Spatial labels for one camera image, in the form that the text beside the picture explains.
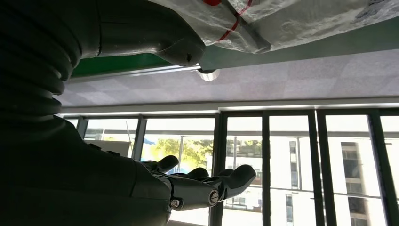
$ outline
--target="plastic-wrapped object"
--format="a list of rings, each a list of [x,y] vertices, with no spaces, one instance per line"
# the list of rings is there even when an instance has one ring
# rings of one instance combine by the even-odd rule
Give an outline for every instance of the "plastic-wrapped object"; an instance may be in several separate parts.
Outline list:
[[[251,26],[276,50],[345,33],[398,15],[398,0],[300,0],[254,21]]]
[[[150,1],[175,10],[206,45],[252,53],[305,44],[399,16],[399,0]]]
[[[225,4],[201,0],[149,0],[176,11],[202,38],[205,45],[214,45],[242,52],[259,52],[254,38],[237,23],[236,16]]]

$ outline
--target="window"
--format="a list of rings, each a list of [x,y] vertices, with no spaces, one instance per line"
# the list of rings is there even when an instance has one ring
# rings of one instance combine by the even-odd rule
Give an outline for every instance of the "window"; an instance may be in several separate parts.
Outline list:
[[[297,172],[291,172],[291,186],[293,188],[298,187],[298,173]]]
[[[388,153],[389,165],[391,167],[393,183],[395,185],[396,196],[399,197],[399,116],[382,116],[385,145]]]
[[[286,195],[286,206],[292,206],[292,195]]]
[[[295,141],[289,142],[289,152],[291,154],[296,154],[296,142]]]
[[[343,169],[345,170],[346,178],[359,178],[360,179],[360,169],[357,160],[344,159]]]
[[[366,208],[363,198],[348,197],[349,212],[366,214]]]
[[[262,118],[228,118],[226,167],[250,165],[256,178],[239,196],[224,202],[222,226],[262,226]]]
[[[294,222],[294,207],[292,205],[292,196],[286,195],[286,213],[287,213],[287,226],[293,225]]]
[[[174,155],[180,161],[168,174],[188,173],[197,167],[211,175],[215,120],[203,119],[148,119],[142,160],[158,161]],[[209,208],[172,211],[171,220],[208,225]]]
[[[326,123],[337,224],[384,226],[367,116],[327,115]]]
[[[112,151],[120,153],[121,156],[131,158],[137,122],[137,119],[89,120],[84,139],[88,143],[90,141],[105,141],[105,143],[100,143],[99,145],[97,144],[98,142],[93,143],[98,146],[109,146],[110,149],[113,149]]]
[[[291,172],[297,172],[296,163],[291,163]]]
[[[271,225],[315,226],[307,116],[271,116]]]
[[[240,198],[239,199],[239,204],[240,205],[245,205],[245,198]]]
[[[351,226],[367,226],[367,220],[351,218]]]
[[[361,183],[346,183],[348,194],[362,194],[363,189]]]

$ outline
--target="red tape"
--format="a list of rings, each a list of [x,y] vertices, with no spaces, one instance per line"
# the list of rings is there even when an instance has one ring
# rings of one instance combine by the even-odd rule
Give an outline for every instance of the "red tape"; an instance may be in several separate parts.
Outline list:
[[[240,17],[243,13],[245,13],[245,11],[246,11],[249,7],[251,7],[251,5],[252,5],[252,0],[248,0],[247,5],[246,5],[242,10],[240,10],[240,12],[238,12],[238,13],[235,14],[236,22],[234,23],[233,27],[232,27],[230,30],[227,30],[226,33],[224,33],[224,35],[223,35],[221,38],[219,38],[218,41],[224,40],[224,39],[227,37],[227,35],[229,35],[231,32],[233,32],[233,31],[237,28],[238,23],[239,23],[239,17]]]

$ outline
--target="ceiling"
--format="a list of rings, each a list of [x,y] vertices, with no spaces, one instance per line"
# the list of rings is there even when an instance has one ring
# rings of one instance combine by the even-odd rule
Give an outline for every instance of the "ceiling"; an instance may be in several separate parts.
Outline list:
[[[221,69],[68,83],[65,107],[399,96],[399,49]]]

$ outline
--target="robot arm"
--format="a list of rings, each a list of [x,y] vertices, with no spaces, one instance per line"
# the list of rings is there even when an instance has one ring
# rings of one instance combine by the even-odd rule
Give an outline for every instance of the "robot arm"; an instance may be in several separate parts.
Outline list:
[[[176,160],[103,152],[54,116],[52,96],[81,58],[149,52],[196,64],[205,45],[174,11],[145,0],[3,0],[0,26],[0,225],[161,226],[172,209],[213,206],[255,177],[250,166],[165,175]]]

